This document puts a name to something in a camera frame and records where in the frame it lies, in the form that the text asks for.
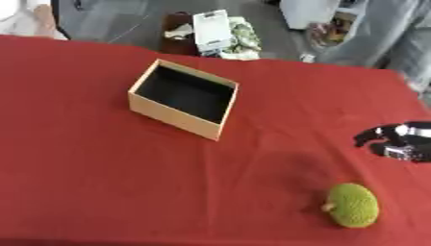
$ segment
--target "white box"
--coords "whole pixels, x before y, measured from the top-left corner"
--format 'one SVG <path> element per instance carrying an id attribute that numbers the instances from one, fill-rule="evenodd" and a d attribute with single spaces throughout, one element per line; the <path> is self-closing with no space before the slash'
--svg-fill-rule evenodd
<path id="1" fill-rule="evenodd" d="M 199 52 L 231 46 L 231 28 L 227 11 L 204 12 L 193 16 L 194 40 Z"/>

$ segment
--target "white container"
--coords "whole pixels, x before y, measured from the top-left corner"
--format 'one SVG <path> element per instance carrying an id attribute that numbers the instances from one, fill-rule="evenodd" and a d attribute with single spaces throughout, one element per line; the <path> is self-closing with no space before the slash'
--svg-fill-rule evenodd
<path id="1" fill-rule="evenodd" d="M 227 11 L 204 12 L 193 16 L 194 39 L 199 52 L 231 46 Z"/>
<path id="2" fill-rule="evenodd" d="M 310 23 L 329 23 L 341 0 L 282 0 L 280 9 L 291 29 L 306 29 Z"/>

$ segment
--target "cardboard edge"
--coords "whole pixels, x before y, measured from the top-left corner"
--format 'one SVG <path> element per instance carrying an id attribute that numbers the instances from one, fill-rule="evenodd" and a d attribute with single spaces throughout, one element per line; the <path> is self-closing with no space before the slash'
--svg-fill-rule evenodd
<path id="1" fill-rule="evenodd" d="M 208 80 L 214 83 L 218 83 L 224 86 L 228 86 L 230 88 L 235 89 L 238 85 L 238 83 L 233 82 L 231 80 L 219 77 L 217 75 L 214 74 L 210 74 L 207 72 L 203 72 L 203 71 L 199 71 L 197 69 L 188 67 L 188 66 L 184 66 L 184 65 L 180 65 L 171 61 L 166 61 L 166 60 L 160 60 L 160 65 L 170 68 L 172 70 L 178 71 L 178 72 L 182 72 L 182 73 L 186 73 L 186 74 L 190 74 L 192 76 L 204 79 L 204 80 Z"/>
<path id="2" fill-rule="evenodd" d="M 130 87 L 129 93 L 135 93 L 138 88 L 145 83 L 146 79 L 156 70 L 156 68 L 160 65 L 161 60 L 156 59 L 147 69 L 146 71 L 139 77 L 139 79 Z"/>

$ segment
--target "person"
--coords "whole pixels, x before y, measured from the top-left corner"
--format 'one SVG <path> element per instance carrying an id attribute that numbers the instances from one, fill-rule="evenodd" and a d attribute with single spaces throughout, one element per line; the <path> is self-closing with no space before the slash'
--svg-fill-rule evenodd
<path id="1" fill-rule="evenodd" d="M 57 30 L 50 0 L 2 0 L 0 35 L 67 39 Z"/>
<path id="2" fill-rule="evenodd" d="M 316 62 L 382 67 L 399 72 L 418 94 L 431 82 L 431 1 L 368 0 L 356 34 Z"/>

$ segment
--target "chair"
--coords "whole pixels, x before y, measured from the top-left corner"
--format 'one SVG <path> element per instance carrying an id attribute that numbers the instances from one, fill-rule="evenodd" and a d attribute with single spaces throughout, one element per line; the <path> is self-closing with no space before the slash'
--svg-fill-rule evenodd
<path id="1" fill-rule="evenodd" d="M 51 0 L 52 12 L 54 15 L 54 19 L 57 23 L 57 30 L 62 33 L 68 39 L 71 39 L 71 36 L 60 26 L 60 0 Z M 77 11 L 82 11 L 83 3 L 81 0 L 73 0 L 73 6 Z"/>
<path id="2" fill-rule="evenodd" d="M 60 0 L 51 0 L 52 14 L 57 23 L 57 30 L 62 33 L 67 39 L 71 36 L 60 26 Z"/>
<path id="3" fill-rule="evenodd" d="M 78 10 L 78 11 L 84 10 L 82 0 L 73 0 L 73 5 L 75 6 L 76 10 Z"/>

